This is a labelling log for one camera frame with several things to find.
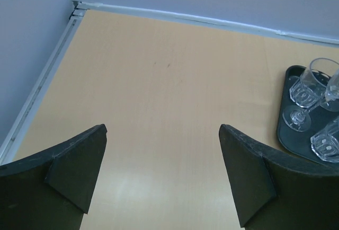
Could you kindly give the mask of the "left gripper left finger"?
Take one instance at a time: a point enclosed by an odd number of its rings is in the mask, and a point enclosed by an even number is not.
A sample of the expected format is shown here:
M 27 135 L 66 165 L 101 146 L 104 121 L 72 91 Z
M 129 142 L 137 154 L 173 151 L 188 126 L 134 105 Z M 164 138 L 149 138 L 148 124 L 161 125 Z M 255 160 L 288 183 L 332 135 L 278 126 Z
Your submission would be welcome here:
M 80 229 L 105 153 L 96 125 L 58 145 L 1 166 L 1 229 Z

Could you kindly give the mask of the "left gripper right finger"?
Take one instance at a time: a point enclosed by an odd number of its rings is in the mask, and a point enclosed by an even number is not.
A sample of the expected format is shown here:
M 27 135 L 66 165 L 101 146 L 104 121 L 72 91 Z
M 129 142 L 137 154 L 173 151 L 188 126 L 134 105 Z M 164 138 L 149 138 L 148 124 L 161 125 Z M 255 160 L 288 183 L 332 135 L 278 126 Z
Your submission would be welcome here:
M 219 140 L 244 229 L 338 229 L 338 170 L 262 144 L 231 125 Z

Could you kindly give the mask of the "large faceted tumbler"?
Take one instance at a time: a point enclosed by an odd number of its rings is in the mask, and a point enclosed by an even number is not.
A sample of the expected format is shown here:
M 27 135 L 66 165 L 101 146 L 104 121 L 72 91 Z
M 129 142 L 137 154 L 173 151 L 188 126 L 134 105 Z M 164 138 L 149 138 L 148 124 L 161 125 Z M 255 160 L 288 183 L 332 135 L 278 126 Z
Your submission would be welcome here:
M 338 117 L 310 138 L 311 149 L 322 161 L 338 163 Z

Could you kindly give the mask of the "clear wine glass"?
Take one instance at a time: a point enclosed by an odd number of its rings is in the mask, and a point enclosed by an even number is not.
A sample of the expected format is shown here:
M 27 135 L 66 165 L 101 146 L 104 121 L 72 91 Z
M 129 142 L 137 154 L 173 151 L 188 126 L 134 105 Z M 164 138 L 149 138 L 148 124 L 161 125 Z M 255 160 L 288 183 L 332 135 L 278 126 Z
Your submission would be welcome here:
M 305 132 L 311 126 L 310 112 L 315 108 L 320 107 L 320 104 L 324 101 L 337 100 L 338 99 L 338 71 L 329 80 L 325 94 L 322 99 L 317 101 L 312 107 L 308 109 L 301 108 L 296 104 L 286 107 L 283 111 L 283 119 L 289 128 L 298 131 Z

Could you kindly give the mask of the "faceted tumbler glass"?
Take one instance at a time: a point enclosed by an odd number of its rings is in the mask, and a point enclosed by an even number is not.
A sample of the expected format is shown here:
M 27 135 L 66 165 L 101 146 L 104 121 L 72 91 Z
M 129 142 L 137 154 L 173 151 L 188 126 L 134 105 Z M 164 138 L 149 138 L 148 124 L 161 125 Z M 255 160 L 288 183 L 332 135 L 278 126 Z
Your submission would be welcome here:
M 308 109 L 323 98 L 329 80 L 338 71 L 338 62 L 316 58 L 310 62 L 289 89 L 290 99 L 299 107 Z

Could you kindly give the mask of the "etched stemmed glass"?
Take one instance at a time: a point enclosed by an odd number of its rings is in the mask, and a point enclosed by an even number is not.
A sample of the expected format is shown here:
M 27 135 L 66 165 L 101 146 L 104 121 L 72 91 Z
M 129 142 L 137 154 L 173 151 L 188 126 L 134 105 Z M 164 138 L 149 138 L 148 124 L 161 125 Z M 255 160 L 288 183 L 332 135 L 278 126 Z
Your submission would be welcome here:
M 320 106 L 330 112 L 339 112 L 339 100 L 324 101 Z

